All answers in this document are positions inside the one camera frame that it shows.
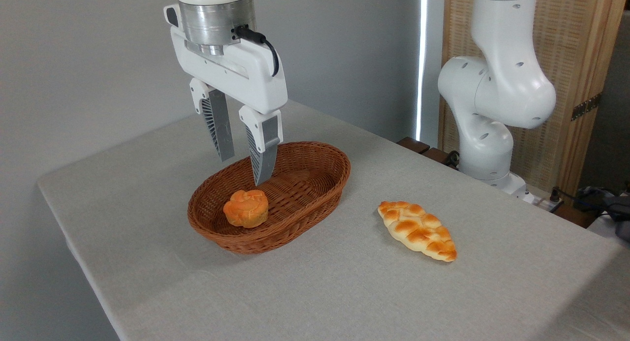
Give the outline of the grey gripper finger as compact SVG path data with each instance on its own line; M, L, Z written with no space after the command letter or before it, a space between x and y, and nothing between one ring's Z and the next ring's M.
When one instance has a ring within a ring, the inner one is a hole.
M195 110L202 115L221 161L234 157L226 96L194 77L189 84Z
M246 126L254 182L260 186L271 178L278 145L284 140L281 111L264 115L249 106L242 106L239 117Z

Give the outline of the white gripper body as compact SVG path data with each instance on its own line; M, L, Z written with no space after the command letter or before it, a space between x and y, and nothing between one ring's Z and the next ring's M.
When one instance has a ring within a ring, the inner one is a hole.
M186 39L179 5L167 5L164 18L171 26L176 58L184 72L261 114L270 114L286 104L282 61L275 62L278 55L268 47L242 40L225 45L223 55L205 54Z

